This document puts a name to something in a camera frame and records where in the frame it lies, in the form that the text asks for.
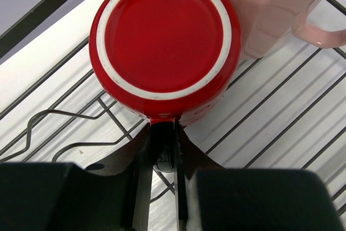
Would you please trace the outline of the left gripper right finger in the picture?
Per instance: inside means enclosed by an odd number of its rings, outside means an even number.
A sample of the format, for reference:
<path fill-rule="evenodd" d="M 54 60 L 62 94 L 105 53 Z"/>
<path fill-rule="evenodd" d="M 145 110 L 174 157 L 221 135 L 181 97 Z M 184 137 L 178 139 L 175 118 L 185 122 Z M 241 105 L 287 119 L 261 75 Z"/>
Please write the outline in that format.
<path fill-rule="evenodd" d="M 178 230 L 341 230 L 329 193 L 311 171 L 230 169 L 175 125 Z"/>

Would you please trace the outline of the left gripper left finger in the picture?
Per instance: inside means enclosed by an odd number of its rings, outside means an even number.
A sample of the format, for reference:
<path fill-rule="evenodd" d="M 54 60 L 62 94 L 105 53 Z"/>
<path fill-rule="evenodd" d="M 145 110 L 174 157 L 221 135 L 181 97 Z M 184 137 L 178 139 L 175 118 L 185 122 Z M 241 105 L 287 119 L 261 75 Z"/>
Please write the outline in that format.
<path fill-rule="evenodd" d="M 147 230 L 150 127 L 86 167 L 2 163 L 1 230 Z"/>

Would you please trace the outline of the pink ceramic mug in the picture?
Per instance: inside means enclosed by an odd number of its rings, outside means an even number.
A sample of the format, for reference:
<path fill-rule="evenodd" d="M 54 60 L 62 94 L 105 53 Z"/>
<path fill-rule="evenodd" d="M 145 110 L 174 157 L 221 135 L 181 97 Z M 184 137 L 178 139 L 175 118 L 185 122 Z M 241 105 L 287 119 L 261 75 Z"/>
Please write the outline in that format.
<path fill-rule="evenodd" d="M 308 22 L 321 0 L 229 0 L 242 32 L 242 60 L 262 58 L 290 35 L 318 48 L 345 45 L 345 30 L 326 31 Z"/>

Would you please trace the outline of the red ceramic mug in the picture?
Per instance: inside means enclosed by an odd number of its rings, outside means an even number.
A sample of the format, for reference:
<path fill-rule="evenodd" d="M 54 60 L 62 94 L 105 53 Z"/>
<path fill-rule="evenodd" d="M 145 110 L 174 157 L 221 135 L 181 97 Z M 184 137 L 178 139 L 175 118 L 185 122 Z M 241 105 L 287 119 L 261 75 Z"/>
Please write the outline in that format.
<path fill-rule="evenodd" d="M 221 98 L 240 52 L 229 0 L 104 0 L 90 30 L 92 68 L 111 97 L 147 122 L 120 152 L 177 142 L 189 173 L 218 168 L 183 127 Z"/>

